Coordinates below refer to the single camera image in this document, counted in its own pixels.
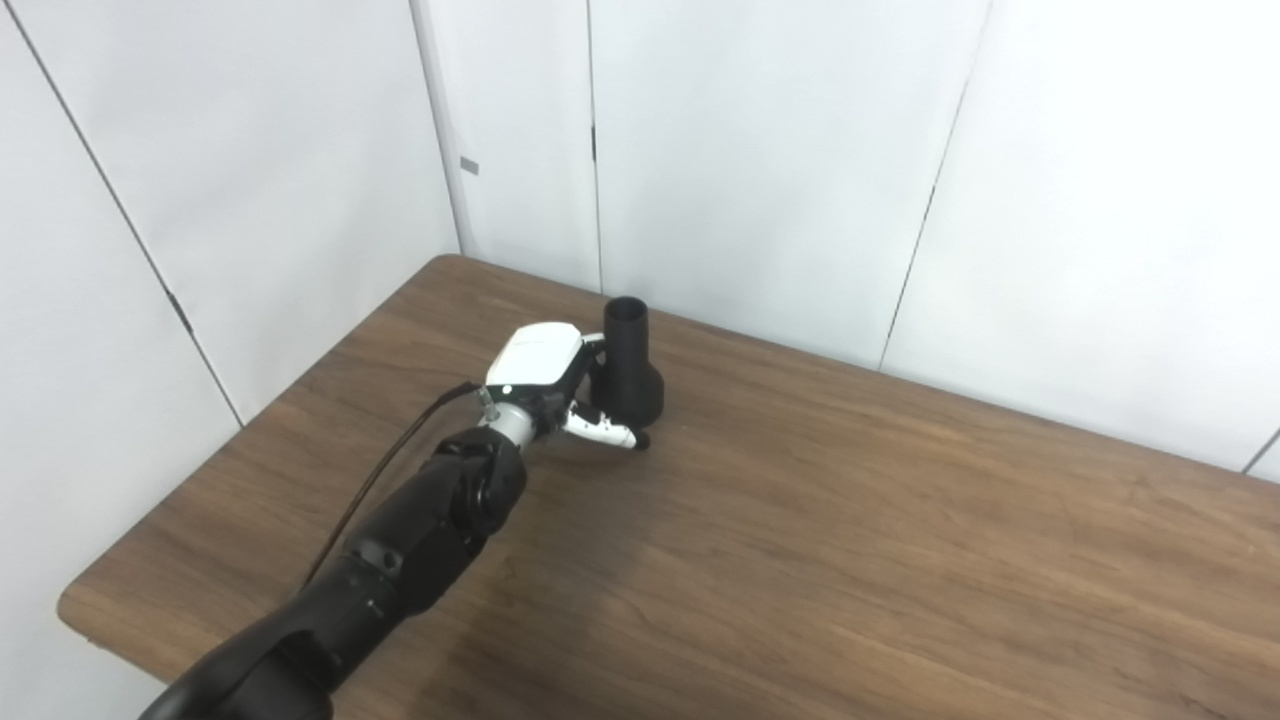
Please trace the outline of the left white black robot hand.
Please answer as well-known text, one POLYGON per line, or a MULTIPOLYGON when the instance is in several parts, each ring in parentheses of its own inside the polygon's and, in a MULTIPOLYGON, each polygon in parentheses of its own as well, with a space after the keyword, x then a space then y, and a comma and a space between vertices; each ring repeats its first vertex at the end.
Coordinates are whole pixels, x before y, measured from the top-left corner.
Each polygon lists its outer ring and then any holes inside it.
POLYGON ((524 454, 538 439, 568 433, 604 446, 644 451, 648 434, 579 398, 605 348, 602 332, 584 334, 566 322, 518 328, 483 382, 481 427, 524 454))

